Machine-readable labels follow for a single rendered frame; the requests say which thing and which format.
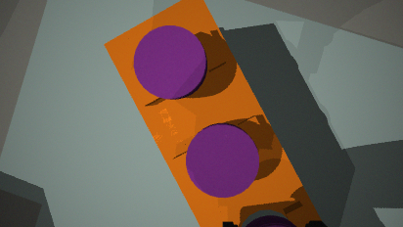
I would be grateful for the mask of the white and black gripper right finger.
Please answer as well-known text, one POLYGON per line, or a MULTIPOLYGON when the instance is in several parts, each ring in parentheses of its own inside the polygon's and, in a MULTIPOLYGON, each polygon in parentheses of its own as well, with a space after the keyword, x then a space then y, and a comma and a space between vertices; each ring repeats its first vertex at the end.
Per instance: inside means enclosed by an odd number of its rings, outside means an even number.
POLYGON ((311 220, 309 223, 305 224, 305 227, 328 227, 321 220, 311 220))

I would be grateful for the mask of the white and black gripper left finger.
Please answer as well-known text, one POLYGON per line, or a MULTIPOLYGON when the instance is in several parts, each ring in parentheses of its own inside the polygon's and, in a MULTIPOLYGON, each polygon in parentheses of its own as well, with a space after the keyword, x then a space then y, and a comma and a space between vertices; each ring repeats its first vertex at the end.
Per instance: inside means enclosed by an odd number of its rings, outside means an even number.
POLYGON ((234 224, 234 222, 223 222, 222 227, 238 227, 238 224, 234 224))

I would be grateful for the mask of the purple cylinder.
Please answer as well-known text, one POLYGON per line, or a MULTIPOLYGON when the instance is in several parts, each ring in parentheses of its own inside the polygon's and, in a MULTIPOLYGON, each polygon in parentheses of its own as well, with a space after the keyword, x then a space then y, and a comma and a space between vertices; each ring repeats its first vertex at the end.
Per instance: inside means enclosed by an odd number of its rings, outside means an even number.
POLYGON ((134 54, 140 84, 162 99, 178 100, 194 94, 207 73, 207 57, 198 38, 188 29, 163 25, 148 32, 134 54))
POLYGON ((259 153, 251 137, 230 123, 214 123, 191 141, 186 168, 195 186, 215 198, 244 192, 259 169, 259 153))

